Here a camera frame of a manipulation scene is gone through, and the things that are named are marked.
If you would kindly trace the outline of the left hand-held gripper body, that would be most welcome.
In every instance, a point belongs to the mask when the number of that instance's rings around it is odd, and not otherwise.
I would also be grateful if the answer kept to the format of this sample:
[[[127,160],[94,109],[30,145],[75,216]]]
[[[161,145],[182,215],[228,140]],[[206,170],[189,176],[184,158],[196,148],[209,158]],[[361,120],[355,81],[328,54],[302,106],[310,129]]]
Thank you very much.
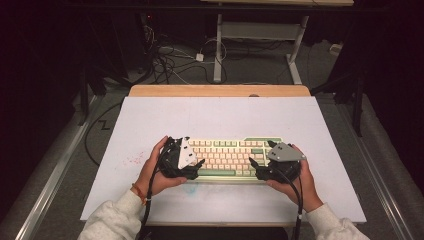
[[[196,154],[189,144],[189,140],[169,137],[159,156],[159,170],[167,178],[185,177],[194,180],[198,174],[193,172]]]

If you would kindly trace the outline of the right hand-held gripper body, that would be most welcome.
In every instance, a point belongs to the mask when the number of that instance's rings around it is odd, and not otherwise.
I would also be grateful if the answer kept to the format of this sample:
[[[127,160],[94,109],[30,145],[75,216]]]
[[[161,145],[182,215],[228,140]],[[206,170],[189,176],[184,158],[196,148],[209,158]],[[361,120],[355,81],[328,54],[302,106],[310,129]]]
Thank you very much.
[[[271,148],[267,157],[268,172],[263,175],[256,174],[256,177],[259,180],[275,180],[283,184],[293,182],[300,175],[300,161],[306,159],[302,152],[284,142],[277,143],[274,148]]]

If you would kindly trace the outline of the green and cream keyboard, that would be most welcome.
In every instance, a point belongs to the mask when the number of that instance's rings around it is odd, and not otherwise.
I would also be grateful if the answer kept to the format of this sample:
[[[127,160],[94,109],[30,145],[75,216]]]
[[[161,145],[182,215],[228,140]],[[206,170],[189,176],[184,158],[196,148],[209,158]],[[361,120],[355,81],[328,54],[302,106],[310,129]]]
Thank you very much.
[[[194,166],[204,160],[198,170],[196,182],[253,184],[259,183],[256,170],[249,159],[255,160],[259,166],[266,166],[270,160],[267,157],[271,150],[268,142],[280,143],[278,137],[247,137],[242,140],[229,139],[194,139],[188,140],[196,159]]]

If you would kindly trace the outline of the person's left hand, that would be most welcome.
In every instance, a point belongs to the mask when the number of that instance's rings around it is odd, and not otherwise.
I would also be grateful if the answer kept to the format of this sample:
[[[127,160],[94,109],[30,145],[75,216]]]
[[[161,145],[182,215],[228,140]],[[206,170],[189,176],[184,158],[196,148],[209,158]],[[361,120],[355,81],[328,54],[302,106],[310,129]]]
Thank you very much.
[[[158,161],[160,150],[164,147],[168,137],[164,136],[154,147],[150,157],[144,163],[138,179],[131,187],[131,191],[139,197],[146,197],[148,190],[151,190],[153,195],[159,194],[161,191],[179,186],[187,181],[184,177],[166,178],[161,172],[157,172],[150,183],[152,175],[155,171],[155,166]]]

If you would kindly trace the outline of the person's right hand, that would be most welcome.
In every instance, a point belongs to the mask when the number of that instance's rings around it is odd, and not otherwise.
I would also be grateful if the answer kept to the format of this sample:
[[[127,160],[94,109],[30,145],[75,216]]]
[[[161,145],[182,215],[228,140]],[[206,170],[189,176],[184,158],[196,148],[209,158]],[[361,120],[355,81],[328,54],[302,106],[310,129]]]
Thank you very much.
[[[316,191],[314,178],[310,171],[308,161],[301,160],[300,164],[300,175],[292,182],[292,184],[296,187],[298,192],[303,197],[303,210],[309,213],[321,207],[323,205],[323,202],[319,198],[318,193]],[[275,180],[267,180],[266,183],[271,188],[285,194],[296,205],[299,204],[297,195],[289,184],[282,184]]]

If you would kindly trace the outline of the white table mat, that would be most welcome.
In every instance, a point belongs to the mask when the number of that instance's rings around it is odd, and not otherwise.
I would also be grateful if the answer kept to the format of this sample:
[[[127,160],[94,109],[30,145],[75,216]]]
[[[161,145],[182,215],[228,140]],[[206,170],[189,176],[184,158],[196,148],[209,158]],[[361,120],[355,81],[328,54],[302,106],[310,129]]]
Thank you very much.
[[[152,147],[164,136],[192,139],[279,137],[306,155],[316,189],[340,218],[365,214],[313,97],[128,97],[101,161],[81,217],[131,187]],[[151,225],[284,226],[297,207],[264,182],[189,181],[152,199]]]

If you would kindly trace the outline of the black stand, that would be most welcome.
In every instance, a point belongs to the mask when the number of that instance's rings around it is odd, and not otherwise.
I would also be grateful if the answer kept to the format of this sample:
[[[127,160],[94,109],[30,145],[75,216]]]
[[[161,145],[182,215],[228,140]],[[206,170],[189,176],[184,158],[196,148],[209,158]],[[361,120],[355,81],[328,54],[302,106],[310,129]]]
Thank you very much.
[[[81,108],[79,126],[82,126],[89,115],[88,88],[91,88],[95,96],[104,96],[106,94],[106,87],[103,83],[101,70],[97,66],[83,65],[79,73],[79,84]]]
[[[358,73],[348,72],[312,88],[310,94],[315,96],[318,93],[333,93],[333,99],[336,104],[351,102],[353,104],[352,127],[357,136],[361,137],[363,90],[364,78]]]

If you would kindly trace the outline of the white desk frame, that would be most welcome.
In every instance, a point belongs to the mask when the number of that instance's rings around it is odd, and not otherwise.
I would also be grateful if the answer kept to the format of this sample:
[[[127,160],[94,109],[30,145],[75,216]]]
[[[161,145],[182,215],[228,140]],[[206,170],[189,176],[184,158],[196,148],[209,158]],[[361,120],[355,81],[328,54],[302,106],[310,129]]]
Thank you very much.
[[[243,4],[253,7],[259,5],[262,7],[329,7],[338,9],[341,7],[351,7],[353,0],[202,0],[212,3],[215,7],[229,7],[235,5],[241,7]],[[289,40],[293,41],[293,50],[285,56],[286,66],[288,67],[291,79],[295,85],[301,85],[302,81],[296,66],[296,57],[302,42],[309,15],[303,14],[301,20],[294,24],[278,23],[259,23],[259,22],[235,22],[224,21],[221,13],[217,15],[216,27],[216,50],[214,57],[214,76],[215,83],[222,83],[224,74],[222,71],[223,60],[225,59],[227,49],[222,42],[223,38],[228,39],[256,39],[256,40]]]

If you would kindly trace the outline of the metal floor rail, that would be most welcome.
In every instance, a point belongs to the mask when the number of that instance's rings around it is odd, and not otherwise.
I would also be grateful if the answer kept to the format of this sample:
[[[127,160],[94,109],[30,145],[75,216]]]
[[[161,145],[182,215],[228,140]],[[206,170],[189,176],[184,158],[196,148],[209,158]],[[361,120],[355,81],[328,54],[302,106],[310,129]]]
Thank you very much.
[[[72,141],[69,143],[64,153],[58,158],[55,168],[52,170],[50,177],[48,178],[25,222],[16,235],[15,240],[33,240],[39,225],[44,219],[49,206],[51,205],[58,189],[60,188],[63,178],[65,177],[66,172],[71,164],[71,158],[75,152],[75,149],[87,132],[90,121],[92,120],[94,113],[99,108],[102,100],[103,96],[94,96],[90,100],[88,106],[88,116],[76,128],[76,132],[73,135]]]
[[[351,118],[348,109],[343,105],[338,105],[337,109],[344,122],[347,124],[347,128],[349,129],[350,134],[353,136],[356,145],[359,147],[365,172],[370,178],[371,184],[379,198],[380,205],[384,209],[385,215],[390,221],[390,224],[394,229],[397,238],[399,240],[415,240],[410,228],[405,222],[405,218],[400,211],[398,203],[389,191],[388,185],[384,182],[383,177],[379,172],[363,138],[359,137],[351,126]]]

